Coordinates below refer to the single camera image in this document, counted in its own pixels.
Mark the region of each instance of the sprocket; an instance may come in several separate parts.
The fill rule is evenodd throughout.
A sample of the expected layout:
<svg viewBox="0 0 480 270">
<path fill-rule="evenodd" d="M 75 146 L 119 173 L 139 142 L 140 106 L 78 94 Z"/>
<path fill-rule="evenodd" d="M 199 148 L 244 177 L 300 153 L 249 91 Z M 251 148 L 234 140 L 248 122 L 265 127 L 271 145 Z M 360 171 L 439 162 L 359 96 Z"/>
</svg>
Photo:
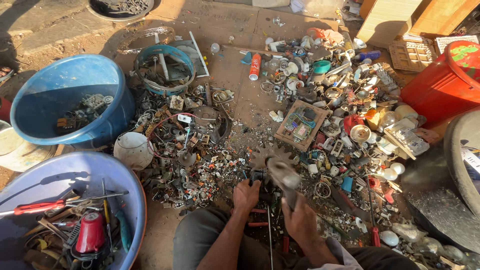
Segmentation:
<svg viewBox="0 0 480 270">
<path fill-rule="evenodd" d="M 273 146 L 267 144 L 265 148 L 258 147 L 257 151 L 252 152 L 250 155 L 248 166 L 252 168 L 252 171 L 266 168 L 269 158 L 279 158 L 290 165 L 295 163 L 295 161 L 290 159 L 292 152 L 285 153 L 285 147 L 278 148 L 277 143 L 274 143 Z"/>
</svg>

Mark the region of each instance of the screwdriver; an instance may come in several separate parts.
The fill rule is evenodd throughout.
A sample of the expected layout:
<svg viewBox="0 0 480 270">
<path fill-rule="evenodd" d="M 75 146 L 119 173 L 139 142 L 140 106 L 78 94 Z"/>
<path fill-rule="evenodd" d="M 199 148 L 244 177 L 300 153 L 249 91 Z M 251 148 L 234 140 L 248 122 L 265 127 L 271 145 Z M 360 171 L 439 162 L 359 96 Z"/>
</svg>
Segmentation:
<svg viewBox="0 0 480 270">
<path fill-rule="evenodd" d="M 102 189 L 103 189 L 103 195 L 107 195 L 107 191 L 105 189 L 105 178 L 102 178 Z M 113 247 L 112 247 L 112 232 L 110 230 L 110 215 L 108 213 L 108 202 L 107 198 L 103 198 L 103 208 L 105 210 L 105 220 L 107 221 L 107 233 L 108 233 L 108 239 L 110 240 L 110 252 L 113 252 Z"/>
<path fill-rule="evenodd" d="M 368 199 L 370 200 L 370 212 L 372 213 L 372 245 L 380 247 L 380 237 L 378 235 L 378 228 L 375 227 L 375 217 L 373 216 L 372 192 L 370 189 L 370 181 L 367 179 Z"/>
<path fill-rule="evenodd" d="M 108 194 L 108 195 L 101 195 L 101 196 L 94 196 L 94 197 L 89 197 L 89 198 L 84 198 L 84 199 L 70 200 L 68 202 L 65 199 L 59 199 L 58 201 L 55 201 L 55 202 L 42 202 L 42 203 L 32 203 L 32 204 L 19 205 L 19 206 L 15 207 L 13 210 L 0 212 L 0 216 L 10 215 L 10 214 L 21 215 L 21 214 L 44 212 L 44 211 L 54 209 L 54 208 L 65 207 L 65 206 L 67 206 L 67 203 L 71 204 L 71 203 L 83 202 L 83 201 L 86 201 L 86 200 L 95 200 L 95 199 L 102 199 L 102 198 L 118 196 L 118 195 L 127 195 L 128 193 L 129 193 L 128 191 L 122 191 L 122 192 L 112 193 L 112 194 Z"/>
</svg>

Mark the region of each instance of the person's leg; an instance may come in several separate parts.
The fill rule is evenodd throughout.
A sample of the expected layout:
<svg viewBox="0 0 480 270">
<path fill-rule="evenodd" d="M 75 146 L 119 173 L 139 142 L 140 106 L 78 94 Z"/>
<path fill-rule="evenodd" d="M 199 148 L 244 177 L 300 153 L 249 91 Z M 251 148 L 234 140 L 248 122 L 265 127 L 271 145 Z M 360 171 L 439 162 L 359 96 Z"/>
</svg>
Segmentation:
<svg viewBox="0 0 480 270">
<path fill-rule="evenodd" d="M 412 260 L 384 247 L 354 247 L 346 250 L 363 270 L 418 270 Z"/>
<path fill-rule="evenodd" d="M 182 219 L 173 238 L 173 269 L 196 269 L 227 221 L 228 214 L 218 208 L 197 209 Z M 295 264 L 296 257 L 287 258 L 274 251 L 275 269 L 285 269 Z M 243 236 L 238 269 L 270 269 L 269 247 Z"/>
</svg>

